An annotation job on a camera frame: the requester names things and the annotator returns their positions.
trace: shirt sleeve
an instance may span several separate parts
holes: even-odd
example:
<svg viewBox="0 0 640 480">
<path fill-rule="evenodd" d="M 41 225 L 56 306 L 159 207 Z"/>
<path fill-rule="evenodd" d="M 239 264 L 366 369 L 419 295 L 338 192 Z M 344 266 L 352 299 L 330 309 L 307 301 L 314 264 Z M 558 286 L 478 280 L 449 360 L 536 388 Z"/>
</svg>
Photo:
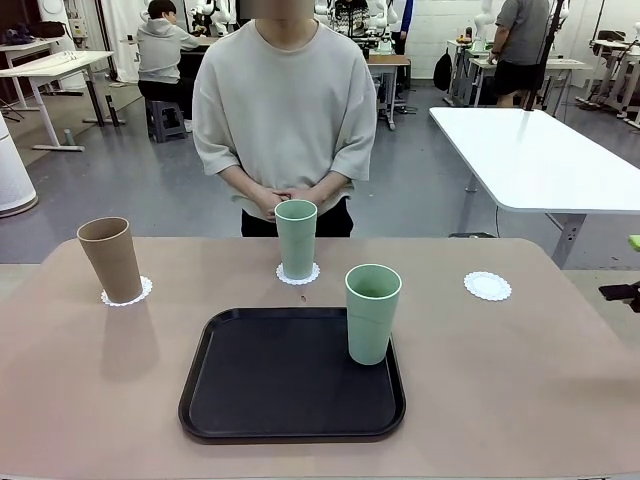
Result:
<svg viewBox="0 0 640 480">
<path fill-rule="evenodd" d="M 193 89 L 193 140 L 207 175 L 240 165 L 224 113 L 215 65 L 208 55 Z"/>
<path fill-rule="evenodd" d="M 178 29 L 178 35 L 180 36 L 180 50 L 193 50 L 200 46 L 196 37 L 185 32 L 180 27 L 175 28 Z"/>
<path fill-rule="evenodd" d="M 402 14 L 402 26 L 400 27 L 401 32 L 409 32 L 409 27 L 411 26 L 412 17 L 413 17 L 413 0 L 407 0 L 407 3 L 404 6 L 404 13 Z"/>
<path fill-rule="evenodd" d="M 519 6 L 518 0 L 507 0 L 504 2 L 502 10 L 500 10 L 500 13 L 498 14 L 496 25 L 511 29 L 516 23 Z"/>
<path fill-rule="evenodd" d="M 364 56 L 358 52 L 331 170 L 352 180 L 369 180 L 369 161 L 378 121 L 376 108 L 373 79 Z"/>
</svg>

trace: gray plastic stool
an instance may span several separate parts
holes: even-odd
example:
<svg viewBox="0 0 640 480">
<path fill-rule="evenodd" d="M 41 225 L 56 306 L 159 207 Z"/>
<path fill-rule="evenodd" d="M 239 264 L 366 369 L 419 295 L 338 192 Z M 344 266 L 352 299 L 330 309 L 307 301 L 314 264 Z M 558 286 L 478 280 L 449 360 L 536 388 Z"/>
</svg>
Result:
<svg viewBox="0 0 640 480">
<path fill-rule="evenodd" d="M 147 99 L 144 103 L 147 110 L 147 133 L 150 137 L 155 137 L 157 143 L 164 143 L 174 135 L 182 138 L 187 136 L 184 118 L 177 103 Z"/>
</svg>

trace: hand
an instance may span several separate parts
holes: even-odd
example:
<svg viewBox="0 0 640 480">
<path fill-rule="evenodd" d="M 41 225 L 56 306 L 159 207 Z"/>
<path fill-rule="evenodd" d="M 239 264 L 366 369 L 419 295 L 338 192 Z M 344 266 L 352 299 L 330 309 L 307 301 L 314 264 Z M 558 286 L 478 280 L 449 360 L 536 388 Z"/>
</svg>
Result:
<svg viewBox="0 0 640 480">
<path fill-rule="evenodd" d="M 282 202 L 282 197 L 270 188 L 260 187 L 251 198 L 269 222 L 276 221 L 276 206 Z"/>
<path fill-rule="evenodd" d="M 319 207 L 323 202 L 313 188 L 287 188 L 286 190 L 277 190 L 276 195 L 284 198 L 295 200 L 307 200 Z"/>
</svg>

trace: coaster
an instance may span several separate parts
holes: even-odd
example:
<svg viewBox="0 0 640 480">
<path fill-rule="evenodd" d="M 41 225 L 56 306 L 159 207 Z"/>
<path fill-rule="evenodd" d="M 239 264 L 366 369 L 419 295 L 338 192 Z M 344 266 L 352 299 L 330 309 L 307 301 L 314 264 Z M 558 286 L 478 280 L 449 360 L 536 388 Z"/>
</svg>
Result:
<svg viewBox="0 0 640 480">
<path fill-rule="evenodd" d="M 149 293 L 151 292 L 151 289 L 153 288 L 153 282 L 151 282 L 151 280 L 149 280 L 147 277 L 143 277 L 142 275 L 140 275 L 140 282 L 142 283 L 142 293 L 138 297 L 131 300 L 130 302 L 114 303 L 111 300 L 109 300 L 109 297 L 107 297 L 107 292 L 105 292 L 104 290 L 102 291 L 100 298 L 105 303 L 105 305 L 109 305 L 110 307 L 126 307 L 127 305 L 131 305 L 133 303 L 139 302 L 140 300 L 145 298 L 147 295 L 149 295 Z"/>
<path fill-rule="evenodd" d="M 313 282 L 320 275 L 320 267 L 318 267 L 317 263 L 313 264 L 313 268 L 311 269 L 311 275 L 307 278 L 303 278 L 302 280 L 292 280 L 291 278 L 287 278 L 284 274 L 284 267 L 282 264 L 278 265 L 276 268 L 276 277 L 278 277 L 281 281 L 288 285 L 306 285 L 307 283 Z"/>
<path fill-rule="evenodd" d="M 476 297 L 491 302 L 511 296 L 511 285 L 502 277 L 489 272 L 472 272 L 464 277 L 464 286 Z"/>
</svg>

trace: black tray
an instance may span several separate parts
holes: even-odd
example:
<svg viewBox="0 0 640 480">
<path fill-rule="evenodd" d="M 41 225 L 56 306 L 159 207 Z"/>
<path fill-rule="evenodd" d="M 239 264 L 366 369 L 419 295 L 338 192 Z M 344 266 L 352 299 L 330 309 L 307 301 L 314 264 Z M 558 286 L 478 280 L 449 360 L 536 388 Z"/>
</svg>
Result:
<svg viewBox="0 0 640 480">
<path fill-rule="evenodd" d="M 347 350 L 344 308 L 241 308 L 205 327 L 180 399 L 207 443 L 367 441 L 402 421 L 393 343 L 375 366 Z"/>
</svg>

